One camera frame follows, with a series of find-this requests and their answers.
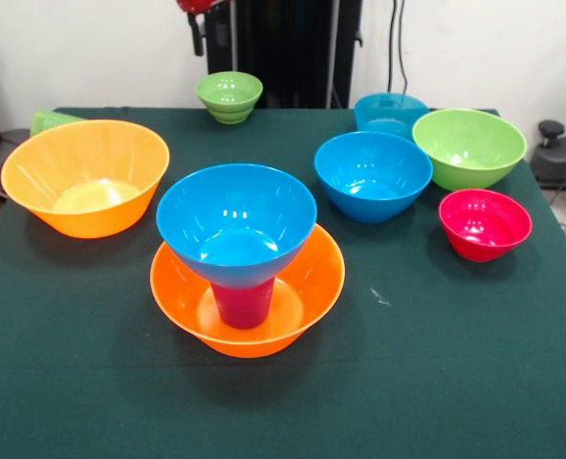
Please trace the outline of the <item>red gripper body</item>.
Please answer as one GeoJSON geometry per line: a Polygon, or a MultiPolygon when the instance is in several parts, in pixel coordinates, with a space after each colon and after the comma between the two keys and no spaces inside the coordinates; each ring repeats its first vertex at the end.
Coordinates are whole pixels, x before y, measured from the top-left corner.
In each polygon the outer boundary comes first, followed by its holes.
{"type": "Polygon", "coordinates": [[[182,11],[191,14],[204,14],[212,10],[224,0],[177,0],[182,11]]]}

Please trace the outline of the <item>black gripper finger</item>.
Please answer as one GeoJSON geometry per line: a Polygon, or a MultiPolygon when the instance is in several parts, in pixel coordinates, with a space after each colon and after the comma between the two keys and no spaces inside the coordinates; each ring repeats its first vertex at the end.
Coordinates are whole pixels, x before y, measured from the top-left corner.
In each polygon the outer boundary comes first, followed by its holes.
{"type": "Polygon", "coordinates": [[[188,14],[188,24],[191,29],[194,54],[196,56],[203,56],[205,54],[204,21],[200,19],[199,15],[190,12],[188,14]]]}

